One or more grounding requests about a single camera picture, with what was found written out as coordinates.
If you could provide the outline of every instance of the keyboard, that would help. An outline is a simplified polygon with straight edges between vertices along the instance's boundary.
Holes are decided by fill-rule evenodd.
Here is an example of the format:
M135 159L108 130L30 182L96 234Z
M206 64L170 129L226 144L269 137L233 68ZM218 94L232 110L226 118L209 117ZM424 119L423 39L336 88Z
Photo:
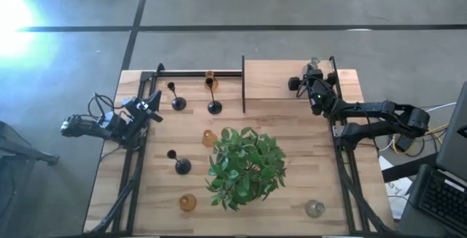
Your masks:
M411 200L413 205L450 228L467 234L466 187L432 167L420 167L421 191Z

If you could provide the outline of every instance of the orange glass vase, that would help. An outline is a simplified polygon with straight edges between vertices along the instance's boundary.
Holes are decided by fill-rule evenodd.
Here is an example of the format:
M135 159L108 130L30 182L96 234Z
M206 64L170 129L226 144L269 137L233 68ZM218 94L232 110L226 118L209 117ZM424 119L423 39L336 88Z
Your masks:
M212 78L214 80L214 82L212 83L212 90L215 91L219 86L219 81L217 80L217 78L214 77L214 72L206 72L206 78ZM207 86L206 82L204 82L204 87L209 90L209 86Z
M216 134L214 132L210 131L209 129L204 131L203 133L203 139L201 142L203 142L203 145L206 147L213 147L214 146L214 141L217 140Z
M196 207L196 197L191 193L185 194L184 196L180 197L178 205L182 211L190 212Z

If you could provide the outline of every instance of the laptop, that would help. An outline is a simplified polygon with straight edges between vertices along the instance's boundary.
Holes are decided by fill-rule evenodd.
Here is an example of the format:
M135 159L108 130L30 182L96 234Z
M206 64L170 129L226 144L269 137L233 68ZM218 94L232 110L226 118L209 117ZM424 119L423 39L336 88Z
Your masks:
M467 237L467 82L436 165L420 167L398 230L427 237Z

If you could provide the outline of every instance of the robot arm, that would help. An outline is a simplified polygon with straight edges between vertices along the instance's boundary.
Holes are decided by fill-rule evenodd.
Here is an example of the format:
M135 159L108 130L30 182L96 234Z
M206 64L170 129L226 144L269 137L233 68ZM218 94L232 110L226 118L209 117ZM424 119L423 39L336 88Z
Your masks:
M133 97L124 99L123 106L130 113L127 122L112 111L103 113L98 120L86 120L86 115L71 115L65 118L61 126L61 134L65 137L81 137L88 135L105 140L112 140L123 146L143 135L147 130L149 119L161 122L163 118L154 113L159 110L161 92L154 93L147 99Z
M401 134L415 138L423 136L428 130L430 115L426 111L388 100L374 103L347 103L339 99L332 89L335 82L336 79L332 74L324 80L321 70L309 64L302 81L297 77L290 78L289 89L300 92L300 88L305 87L314 115L323 114L330 120L361 117L380 119L379 122L366 125L347 124L341 131L337 131L336 142L340 147L354 150L357 143L366 137Z

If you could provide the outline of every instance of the yellow cable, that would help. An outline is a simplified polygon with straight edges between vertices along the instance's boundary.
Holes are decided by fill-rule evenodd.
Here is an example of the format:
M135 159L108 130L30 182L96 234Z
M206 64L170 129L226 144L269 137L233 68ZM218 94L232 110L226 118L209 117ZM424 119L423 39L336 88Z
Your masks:
M428 134L434 134L436 139L439 141L439 144L442 145L443 144L443 141L439 138L438 134L436 134L436 132L442 130L442 129L445 129L449 124L446 123L444 125L441 125L437 128L434 128L434 129L428 129ZM408 153L412 147L414 146L414 144L412 144L409 149L405 152L405 153L402 153L400 152L399 150L397 150L397 148L395 147L395 135L393 135L393 150L394 150L394 153L397 154L397 155L406 155L406 153Z
M435 132L438 132L438 131L440 131L440 130L442 130L442 129L445 129L448 125L449 125L449 124L446 123L446 124L441 125L441 126L439 126L439 127L437 127L437 128L428 129L428 133L435 133Z

